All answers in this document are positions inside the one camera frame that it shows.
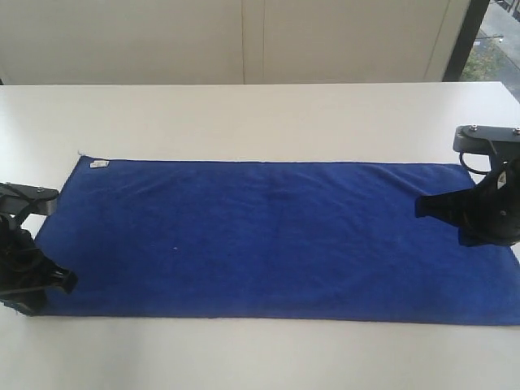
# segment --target white table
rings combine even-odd
[[[518,126],[498,83],[0,88],[0,180],[61,188],[103,158],[455,163],[459,124]],[[32,218],[35,232],[41,219]],[[266,319],[25,318],[0,384],[60,389],[518,389],[520,329]]]

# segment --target table surface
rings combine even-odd
[[[102,158],[456,163],[460,124],[518,126],[499,83],[4,86],[0,180],[61,188]],[[36,232],[42,218],[32,217]],[[279,319],[26,318],[0,384],[59,389],[518,389],[520,328]]]

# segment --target blue towel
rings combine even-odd
[[[92,161],[37,237],[79,277],[43,314],[520,324],[512,251],[414,217],[459,166]]]

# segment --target white tag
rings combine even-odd
[[[496,189],[501,189],[502,187],[505,186],[506,183],[507,183],[507,179],[505,176],[505,171],[503,171],[500,174],[500,176],[498,176],[498,181],[496,182]]]
[[[108,163],[110,161],[106,161],[106,160],[94,160],[90,163],[90,167],[91,168],[104,168],[104,167],[108,167]]]

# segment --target white wall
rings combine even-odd
[[[6,84],[441,80],[469,0],[0,0]]]

